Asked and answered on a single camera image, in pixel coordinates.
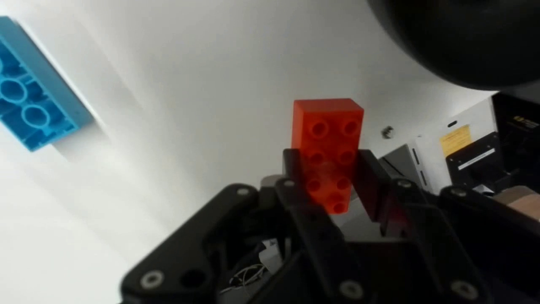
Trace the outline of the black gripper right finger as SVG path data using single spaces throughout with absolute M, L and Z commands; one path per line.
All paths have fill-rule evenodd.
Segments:
M 484 194 L 430 194 L 356 153 L 353 189 L 385 236 L 410 243 L 439 304 L 538 304 L 538 221 Z

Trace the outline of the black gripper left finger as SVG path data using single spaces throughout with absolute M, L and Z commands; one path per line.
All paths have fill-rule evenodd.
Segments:
M 253 187 L 229 184 L 147 253 L 120 283 L 120 304 L 221 304 L 226 280 L 275 240 L 282 265 L 246 304 L 370 304 L 361 263 L 326 211 L 300 185 L 300 153 L 285 174 Z

